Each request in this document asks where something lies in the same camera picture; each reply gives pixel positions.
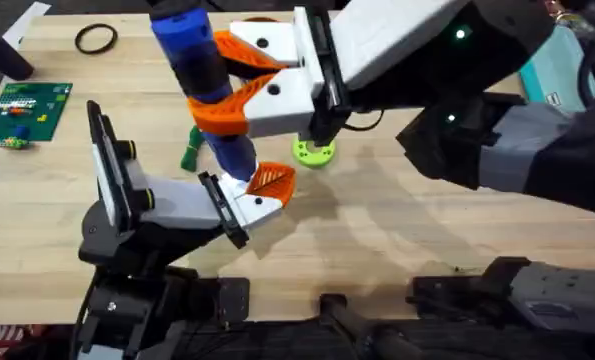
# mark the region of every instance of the cable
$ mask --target cable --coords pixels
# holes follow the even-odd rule
[[[350,341],[350,339],[348,338],[346,332],[343,329],[341,329],[336,322],[332,324],[332,328],[335,329],[337,334],[339,334],[339,336],[343,339],[344,343],[348,347],[348,351],[350,351],[350,353],[352,354],[353,359],[359,360],[359,355],[357,355],[357,351],[355,350],[352,341]]]
[[[215,4],[215,2],[213,0],[206,0],[206,2],[208,3],[208,5],[214,7],[215,10],[217,10],[219,12],[227,12],[226,9],[224,9],[223,7]]]
[[[81,331],[81,326],[84,321],[84,315],[86,314],[86,308],[88,308],[88,302],[90,301],[90,296],[93,293],[93,289],[97,286],[97,282],[99,282],[100,278],[100,270],[99,268],[95,267],[95,273],[93,275],[92,280],[90,280],[90,285],[88,285],[88,290],[86,290],[86,294],[84,295],[84,300],[79,307],[79,313],[77,314],[77,321],[75,322],[75,327],[73,328],[73,332],[70,336],[70,360],[77,359],[77,337],[79,337],[79,332]]]
[[[377,125],[379,125],[379,123],[381,122],[381,120],[384,118],[384,113],[386,113],[386,111],[385,110],[382,110],[381,111],[381,115],[379,115],[379,119],[377,119],[377,121],[374,124],[370,125],[370,126],[360,128],[360,127],[356,127],[356,126],[344,124],[344,126],[342,126],[342,127],[344,129],[346,129],[346,130],[356,131],[356,132],[370,131],[370,130],[373,130],[374,128],[376,128]]]
[[[590,90],[590,74],[592,73],[592,66],[595,62],[595,40],[592,40],[586,51],[577,72],[577,92],[579,98],[586,108],[590,108],[595,104],[595,98]]]
[[[221,337],[219,335],[215,336],[213,339],[216,339],[216,341],[212,342],[212,346],[210,348],[206,349],[206,347],[208,347],[208,342],[206,342],[206,344],[202,346],[202,348],[199,349],[199,351],[196,354],[194,354],[191,358],[193,360],[200,360],[201,358],[210,355],[211,353],[237,340],[242,334],[246,334],[246,330],[248,330],[248,328],[248,325],[244,325],[243,328],[240,329],[237,333],[229,333],[227,337]]]

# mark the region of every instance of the green object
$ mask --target green object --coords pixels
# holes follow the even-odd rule
[[[73,84],[14,83],[8,84],[0,96],[0,140],[13,136],[19,125],[30,129],[28,141],[50,141]],[[9,114],[12,108],[29,109],[22,114]]]
[[[28,142],[28,140],[16,138],[14,136],[0,140],[0,147],[7,149],[21,150],[27,148],[29,145],[30,142]]]
[[[188,140],[188,146],[186,147],[186,153],[181,159],[181,168],[195,172],[197,171],[197,156],[199,156],[199,149],[206,140],[201,134],[201,131],[197,126],[193,127],[190,131],[190,139]]]
[[[293,155],[297,161],[309,168],[320,168],[328,165],[335,156],[335,142],[320,148],[319,152],[308,150],[308,141],[299,141],[298,137],[293,140]]]

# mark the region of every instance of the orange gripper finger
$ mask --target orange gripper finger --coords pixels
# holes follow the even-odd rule
[[[234,37],[229,31],[217,31],[215,43],[221,56],[255,68],[281,70],[287,66],[276,63],[261,52],[251,49],[247,44]]]
[[[244,114],[244,106],[274,76],[275,74],[270,74],[259,77],[217,104],[204,104],[189,97],[188,107],[197,127],[202,131],[222,136],[247,134],[248,121]]]
[[[286,207],[294,190],[295,169],[283,164],[262,162],[250,180],[246,193],[277,199]]]

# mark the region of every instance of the green led light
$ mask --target green led light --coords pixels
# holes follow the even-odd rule
[[[459,28],[457,28],[457,30],[455,31],[455,39],[457,40],[464,40],[466,39],[468,36],[470,36],[470,34],[473,31],[471,30],[471,28],[468,25],[464,25],[464,26],[460,26]]]

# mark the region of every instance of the wooden table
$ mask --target wooden table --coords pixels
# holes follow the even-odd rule
[[[223,29],[250,16],[212,21]],[[117,28],[116,48],[78,53],[75,34],[97,22]],[[73,82],[74,89],[52,142],[0,149],[0,324],[73,322],[92,274],[77,258],[80,224],[97,196],[86,100],[101,104],[120,137],[137,142],[154,175],[197,181],[179,168],[193,121],[146,15],[38,18],[21,49],[37,68],[35,81]],[[521,90],[514,76],[496,89]],[[595,269],[595,215],[418,174],[394,139],[417,113],[390,111],[372,132],[342,132],[338,156],[319,171],[295,163],[292,136],[255,140],[261,160],[296,166],[290,206],[254,231],[247,248],[221,238],[178,264],[204,276],[250,278],[251,318],[274,320],[312,316],[325,292],[348,294],[366,315],[411,316],[404,305],[411,277],[454,267],[478,272],[500,255]],[[200,165],[220,172],[208,149]]]

